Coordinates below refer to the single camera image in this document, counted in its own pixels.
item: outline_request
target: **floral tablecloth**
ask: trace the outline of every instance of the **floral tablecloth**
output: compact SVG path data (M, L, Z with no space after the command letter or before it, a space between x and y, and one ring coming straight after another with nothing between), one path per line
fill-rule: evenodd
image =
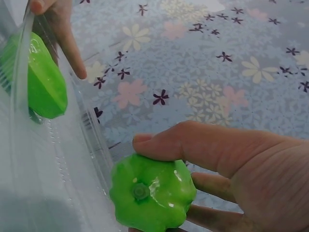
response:
M72 24L115 161L135 133L187 119L309 138L307 0L82 0Z

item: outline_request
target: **plastic container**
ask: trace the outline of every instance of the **plastic container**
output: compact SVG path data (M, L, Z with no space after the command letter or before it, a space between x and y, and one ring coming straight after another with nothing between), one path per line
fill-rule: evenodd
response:
M0 64L1 231L125 231L114 220L107 196L112 160L77 77L58 49L67 85L66 113L49 120L31 111L27 68L34 16L27 11L22 26L12 31L14 22L3 1L0 7L0 56L9 37L19 36L17 50L12 47L12 57ZM52 51L55 40L44 17L35 20ZM11 76L4 75L4 68Z

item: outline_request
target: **bell pepper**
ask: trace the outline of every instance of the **bell pepper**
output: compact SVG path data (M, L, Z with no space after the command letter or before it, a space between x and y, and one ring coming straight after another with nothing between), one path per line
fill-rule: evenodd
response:
M13 64L7 61L15 58L19 37L12 36L0 56L2 71L9 82L12 82ZM43 40L33 32L28 55L28 105L38 115L49 119L63 115L68 106L64 77Z
M116 220L143 232L181 226L196 193L182 160L156 161L134 153L112 169Z

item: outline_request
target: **fingernail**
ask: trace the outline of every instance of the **fingernail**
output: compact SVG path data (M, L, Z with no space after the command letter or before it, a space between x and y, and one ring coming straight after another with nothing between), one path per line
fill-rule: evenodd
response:
M31 10L35 14L41 14L44 8L45 2L43 0L35 0L31 4Z
M133 138L133 143L141 143L141 142L146 142L148 140L151 140L153 137L152 134L148 133L141 133L141 134L136 134Z

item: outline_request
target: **green vegetable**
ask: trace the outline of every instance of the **green vegetable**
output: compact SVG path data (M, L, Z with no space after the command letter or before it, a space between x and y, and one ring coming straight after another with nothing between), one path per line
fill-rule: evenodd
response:
M112 170L110 198L116 219L143 232L181 226L196 193L182 160L162 162L133 154Z
M12 82L12 60L19 43L19 35L12 36L1 53L2 71ZM68 106L65 80L52 59L43 40L31 33L28 56L28 105L38 115L53 119L63 115Z

